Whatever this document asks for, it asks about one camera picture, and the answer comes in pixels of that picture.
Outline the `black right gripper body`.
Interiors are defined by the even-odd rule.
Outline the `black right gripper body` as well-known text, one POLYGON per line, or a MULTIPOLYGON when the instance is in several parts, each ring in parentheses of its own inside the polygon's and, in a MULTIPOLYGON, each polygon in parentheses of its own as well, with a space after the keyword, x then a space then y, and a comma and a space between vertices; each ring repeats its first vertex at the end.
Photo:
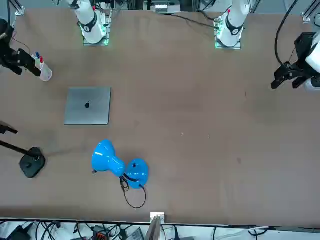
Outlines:
POLYGON ((15 62, 17 53, 10 47, 14 28, 4 19, 0 20, 0 61, 15 62))

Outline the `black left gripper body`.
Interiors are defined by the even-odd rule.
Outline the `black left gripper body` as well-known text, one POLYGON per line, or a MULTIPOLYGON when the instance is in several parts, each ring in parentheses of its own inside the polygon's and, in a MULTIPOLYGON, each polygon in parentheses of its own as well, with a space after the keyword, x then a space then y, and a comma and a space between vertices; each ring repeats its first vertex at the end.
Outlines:
POLYGON ((311 78, 317 75, 316 71, 306 62, 306 58, 311 52, 315 35, 315 32, 302 32, 294 41, 297 61, 287 65, 287 77, 289 80, 297 77, 311 78))

